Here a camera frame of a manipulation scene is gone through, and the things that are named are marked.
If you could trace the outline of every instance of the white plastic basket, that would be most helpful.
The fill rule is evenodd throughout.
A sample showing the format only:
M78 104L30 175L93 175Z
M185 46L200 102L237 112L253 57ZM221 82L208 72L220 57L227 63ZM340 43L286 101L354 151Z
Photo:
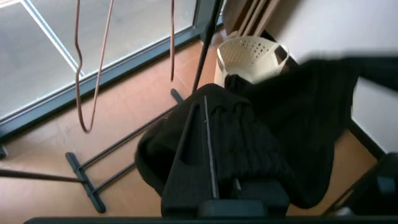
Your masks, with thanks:
M214 83L224 87L224 80L228 74L237 74L251 83L278 75L289 57L288 53L286 58L278 63L275 54L278 47L279 44L262 37L245 36L227 40L217 50Z

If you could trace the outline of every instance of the window frame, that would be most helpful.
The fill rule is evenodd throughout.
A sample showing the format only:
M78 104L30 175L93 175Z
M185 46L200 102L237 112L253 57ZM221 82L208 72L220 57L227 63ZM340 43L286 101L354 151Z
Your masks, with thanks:
M175 48L178 50L194 40L200 38L205 31L206 22L209 21L215 0L197 0L193 24L191 27L180 31L175 36ZM100 91L103 91L126 77L135 75L140 69L153 64L158 59L166 56L170 51L170 38L160 41L152 47L134 54L124 60L108 67L101 74ZM97 75L91 75L80 84L82 101L93 96ZM10 117L0 123L0 143L8 141L18 134L32 128L39 123L53 118L62 111L75 106L76 88L71 86L46 100Z

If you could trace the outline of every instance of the road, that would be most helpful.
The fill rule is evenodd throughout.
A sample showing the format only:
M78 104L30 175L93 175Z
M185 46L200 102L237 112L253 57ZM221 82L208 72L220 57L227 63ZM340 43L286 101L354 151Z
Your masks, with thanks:
M73 43L75 1L33 0L77 61ZM98 69L110 0L82 0L79 43L83 71ZM196 0L175 1L175 30L192 24ZM104 65L170 34L170 1L115 0ZM74 72L20 3L0 8L0 117L70 85Z

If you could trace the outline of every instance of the window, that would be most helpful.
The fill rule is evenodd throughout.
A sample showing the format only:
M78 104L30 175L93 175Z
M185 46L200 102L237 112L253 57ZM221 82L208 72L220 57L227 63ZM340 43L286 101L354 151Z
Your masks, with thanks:
M215 0L175 0L175 45L205 30ZM92 94L110 0L84 0L81 95ZM0 0L0 141L75 102L76 2ZM101 86L167 54L169 0L115 0Z

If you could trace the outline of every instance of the brown tile floor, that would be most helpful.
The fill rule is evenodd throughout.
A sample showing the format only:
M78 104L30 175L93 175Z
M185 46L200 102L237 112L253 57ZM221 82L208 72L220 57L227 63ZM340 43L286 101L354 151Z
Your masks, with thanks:
M216 48L224 39L224 32L213 38L200 86L213 81ZM169 82L169 61L165 58L102 92L91 134L83 133L73 109L8 142L9 155L0 161L0 168L74 177L65 159L66 152L75 152L79 161L86 161L174 105L169 94L172 87L184 97L190 94L200 49L201 43L195 42L176 55L173 83ZM91 104L88 101L83 105L86 120ZM131 163L138 140L139 137L129 141L90 167L87 173L93 183L100 184ZM333 175L325 199L309 210L291 206L289 215L319 214L376 163L350 132L337 142L335 151ZM22 223L39 216L160 216L160 197L136 170L104 190L101 198L108 209L104 215L96 213L80 184L0 179L1 223Z

